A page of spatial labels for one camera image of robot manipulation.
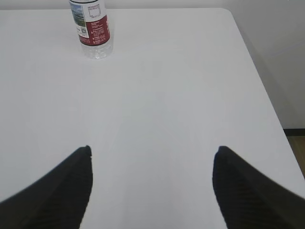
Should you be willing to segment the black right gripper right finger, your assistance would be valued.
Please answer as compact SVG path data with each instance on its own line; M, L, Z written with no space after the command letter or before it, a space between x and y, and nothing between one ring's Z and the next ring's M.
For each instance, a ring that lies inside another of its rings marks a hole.
M229 229L303 229L305 200L220 146L213 161L213 190Z

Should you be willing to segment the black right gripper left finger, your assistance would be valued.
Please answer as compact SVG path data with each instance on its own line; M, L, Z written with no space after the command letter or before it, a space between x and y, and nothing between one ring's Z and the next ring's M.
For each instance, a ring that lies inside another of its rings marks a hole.
M39 180L0 203L2 229L78 229L93 185L92 152L80 147Z

